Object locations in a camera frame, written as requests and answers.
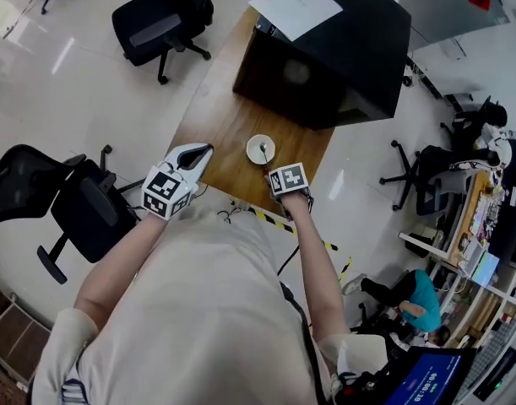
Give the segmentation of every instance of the black strap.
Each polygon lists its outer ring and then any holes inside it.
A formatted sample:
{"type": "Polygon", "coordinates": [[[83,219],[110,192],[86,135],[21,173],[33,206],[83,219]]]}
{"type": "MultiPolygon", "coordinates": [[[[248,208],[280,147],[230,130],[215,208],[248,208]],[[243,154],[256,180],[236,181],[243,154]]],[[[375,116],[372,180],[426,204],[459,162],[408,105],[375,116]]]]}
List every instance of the black strap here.
{"type": "Polygon", "coordinates": [[[310,360],[310,367],[312,369],[312,380],[314,381],[314,390],[316,391],[316,399],[318,400],[318,405],[328,405],[330,404],[330,402],[327,399],[325,399],[325,395],[323,394],[323,387],[318,366],[318,356],[316,355],[316,349],[314,348],[312,336],[310,335],[310,330],[308,329],[308,321],[307,316],[305,315],[305,311],[295,301],[295,298],[291,290],[281,282],[280,286],[282,287],[282,293],[284,293],[284,298],[291,303],[291,305],[295,308],[297,312],[299,312],[299,315],[301,316],[302,340],[305,343],[308,359],[310,360]]]}

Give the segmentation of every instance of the screen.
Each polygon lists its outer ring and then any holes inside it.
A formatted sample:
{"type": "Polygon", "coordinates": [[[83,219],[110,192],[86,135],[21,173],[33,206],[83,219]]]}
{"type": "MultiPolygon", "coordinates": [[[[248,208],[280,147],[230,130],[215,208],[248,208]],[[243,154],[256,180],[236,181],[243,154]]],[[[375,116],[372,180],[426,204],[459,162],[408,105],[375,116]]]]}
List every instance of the screen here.
{"type": "Polygon", "coordinates": [[[490,252],[485,252],[474,274],[471,275],[471,280],[481,287],[486,287],[492,279],[498,261],[500,260],[496,256],[493,256],[490,252]]]}
{"type": "Polygon", "coordinates": [[[423,354],[385,405],[436,405],[459,367],[460,355],[423,354]]]}

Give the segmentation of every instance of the chair seat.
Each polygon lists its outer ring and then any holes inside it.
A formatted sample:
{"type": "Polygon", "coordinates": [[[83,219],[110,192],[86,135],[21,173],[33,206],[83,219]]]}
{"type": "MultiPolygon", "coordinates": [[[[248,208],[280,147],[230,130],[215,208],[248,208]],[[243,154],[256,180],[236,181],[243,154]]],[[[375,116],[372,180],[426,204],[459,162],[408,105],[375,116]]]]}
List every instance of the chair seat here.
{"type": "Polygon", "coordinates": [[[192,0],[132,0],[117,9],[112,15],[113,28],[126,57],[134,66],[141,66],[170,49],[162,37],[134,46],[130,38],[162,19],[178,14],[181,24],[173,29],[180,39],[192,39],[205,27],[199,23],[197,9],[192,0]]]}
{"type": "Polygon", "coordinates": [[[89,262],[98,262],[136,224],[124,197],[98,185],[104,173],[87,159],[66,180],[52,207],[53,218],[89,262]]]}

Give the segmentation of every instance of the white shoe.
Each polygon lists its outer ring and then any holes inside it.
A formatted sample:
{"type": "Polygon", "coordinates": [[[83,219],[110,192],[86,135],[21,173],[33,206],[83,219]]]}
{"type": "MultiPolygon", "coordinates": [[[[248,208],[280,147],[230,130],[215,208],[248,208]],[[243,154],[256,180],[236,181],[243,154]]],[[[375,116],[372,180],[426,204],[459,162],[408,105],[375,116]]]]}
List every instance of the white shoe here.
{"type": "Polygon", "coordinates": [[[364,279],[366,277],[367,277],[366,274],[360,274],[355,279],[348,282],[342,289],[342,294],[347,295],[347,294],[353,293],[354,291],[362,291],[361,282],[362,282],[362,279],[364,279]]]}

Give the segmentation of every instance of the black pants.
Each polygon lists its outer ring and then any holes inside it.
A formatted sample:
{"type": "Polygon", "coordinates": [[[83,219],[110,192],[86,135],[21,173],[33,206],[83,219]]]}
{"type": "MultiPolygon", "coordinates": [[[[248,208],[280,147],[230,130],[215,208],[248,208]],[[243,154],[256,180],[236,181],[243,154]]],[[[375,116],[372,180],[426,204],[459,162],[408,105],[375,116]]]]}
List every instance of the black pants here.
{"type": "Polygon", "coordinates": [[[406,274],[392,289],[368,278],[364,278],[361,282],[361,289],[365,293],[370,294],[382,305],[389,307],[397,307],[400,302],[409,300],[416,291],[416,286],[416,272],[406,274]]]}

